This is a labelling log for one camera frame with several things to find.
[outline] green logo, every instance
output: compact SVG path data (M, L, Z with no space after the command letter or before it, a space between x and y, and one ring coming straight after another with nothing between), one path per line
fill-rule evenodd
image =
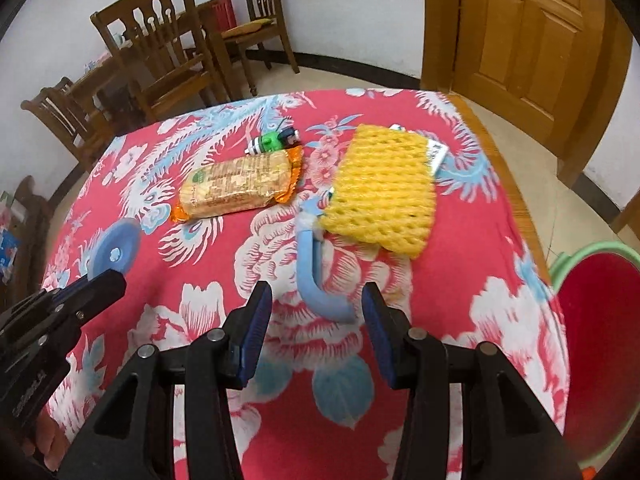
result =
M191 181L194 184L202 184L204 182L204 170L196 171L196 173L195 173L195 175L193 175L193 178L191 179Z

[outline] small battery-like toy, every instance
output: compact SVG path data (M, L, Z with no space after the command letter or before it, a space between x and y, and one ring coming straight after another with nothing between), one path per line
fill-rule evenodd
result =
M260 137L255 137L244 150L245 155L258 155L258 153L277 152L291 148L300 142L300 133L295 128L285 128L281 132L267 132Z

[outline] white wall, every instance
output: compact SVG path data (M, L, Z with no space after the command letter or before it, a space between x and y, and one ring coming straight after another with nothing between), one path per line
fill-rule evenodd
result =
M620 100L584 173L620 209L640 189L640 46L636 40Z
M115 0L27 0L0 41L0 190L32 174L49 197L75 159L23 99L62 76L82 75L104 51L89 16ZM244 0L233 0L239 22ZM424 0L283 0L293 49L341 57L419 76ZM280 48L274 43L271 48Z

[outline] door frame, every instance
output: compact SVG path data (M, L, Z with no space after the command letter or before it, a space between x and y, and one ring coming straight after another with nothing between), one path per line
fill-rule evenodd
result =
M460 22L460 0L424 0L420 88L449 92ZM591 87L558 157L558 179L571 187L596 150L616 109L631 58L633 35L611 0L605 2L602 47Z

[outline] tiled floor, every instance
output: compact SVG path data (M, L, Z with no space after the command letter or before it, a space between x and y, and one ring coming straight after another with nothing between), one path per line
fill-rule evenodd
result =
M268 72L260 62L252 61L260 95L316 90L323 88L375 87L371 83L311 68L300 68L294 74L287 65L274 64ZM241 75L241 68L235 66ZM243 93L249 96L248 86ZM540 243L550 266L561 252L574 253L585 245L601 240L617 240L607 223L587 206L573 191L556 179L557 159L523 131L480 105L469 102L475 114L495 139L513 177L522 192ZM62 201L51 223L47 250L56 241L57 232L84 179ZM640 241L625 227L620 239L640 251Z

